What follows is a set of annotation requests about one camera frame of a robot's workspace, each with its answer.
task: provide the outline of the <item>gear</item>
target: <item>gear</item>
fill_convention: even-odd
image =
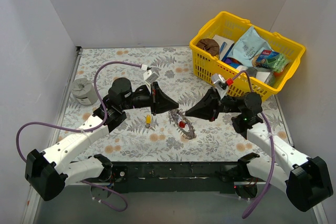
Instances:
[[[189,121],[189,119],[185,117],[182,109],[171,110],[171,111],[169,111],[168,115],[169,115],[169,122],[170,123],[174,122],[175,126],[177,126],[178,130],[184,135],[184,137],[186,139],[190,140],[190,139],[196,138],[196,133],[195,133],[194,126]],[[185,129],[180,127],[180,125],[179,125],[180,121],[183,121],[185,123],[185,125],[188,126],[188,128],[189,128],[188,131],[186,131]]]

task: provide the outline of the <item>floral tablecloth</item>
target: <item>floral tablecloth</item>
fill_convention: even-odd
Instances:
[[[158,83],[168,96],[180,104],[183,111],[196,104],[210,85],[193,75],[192,54],[187,47],[84,49],[76,78],[93,81],[97,69],[108,61],[144,63],[159,71]],[[98,79],[101,96],[107,94],[113,80],[126,77],[135,90],[143,84],[143,71],[126,65],[110,65],[103,69]],[[78,127],[99,106],[82,106],[70,96],[62,125]],[[287,141],[285,127],[274,97],[263,103],[272,130]],[[99,139],[82,152],[77,161],[94,154],[103,154],[111,161],[237,161],[255,152],[269,160],[256,145],[236,134],[230,118],[220,114],[215,122],[189,118],[197,138],[188,140],[169,123],[168,113],[152,118],[151,128],[145,127],[145,117],[150,109],[128,110],[127,119],[109,135]],[[69,132],[61,132],[61,141]]]

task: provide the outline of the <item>yellow basket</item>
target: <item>yellow basket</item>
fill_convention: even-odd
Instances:
[[[235,42],[252,26],[249,20],[239,18],[228,12],[221,12],[215,18],[206,23],[198,32],[197,36],[190,41],[190,48],[193,52],[194,74],[202,80],[211,83],[211,76],[215,73],[221,74],[226,80],[232,78],[238,73],[238,70],[225,64],[216,57],[211,56],[208,52],[196,47],[200,39],[213,38],[216,34]],[[278,33],[270,33],[264,29],[254,26],[261,38],[266,40],[276,52],[282,52],[291,61],[283,74],[276,77],[273,87],[251,78],[253,90],[261,95],[263,101],[272,94],[277,94],[286,81],[293,76],[300,65],[301,56],[306,48]],[[230,86],[228,92],[232,96],[240,96],[249,91],[246,76],[242,74]]]

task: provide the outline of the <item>white panel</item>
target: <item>white panel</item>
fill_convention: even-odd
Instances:
[[[0,10],[0,223],[20,223],[29,183],[15,135],[29,121],[55,121],[75,47],[50,0],[0,0]],[[24,130],[24,155],[45,148],[50,132]]]
[[[51,0],[75,45],[187,45],[227,10],[269,30],[285,0]]]
[[[279,98],[295,147],[320,156],[336,189],[336,0],[287,0],[272,31],[307,47],[301,65]],[[336,197],[323,202],[329,223],[336,221]]]

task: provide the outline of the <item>snack package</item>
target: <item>snack package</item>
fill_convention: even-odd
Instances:
[[[286,55],[271,50],[263,50],[256,60],[256,64],[262,68],[272,69],[280,73],[289,63]]]
[[[234,44],[227,57],[236,59],[245,67],[255,67],[258,55],[265,49],[272,50],[267,41],[251,26]]]
[[[219,45],[219,59],[224,61],[233,48],[235,42],[219,35],[215,35],[212,39],[215,40]]]

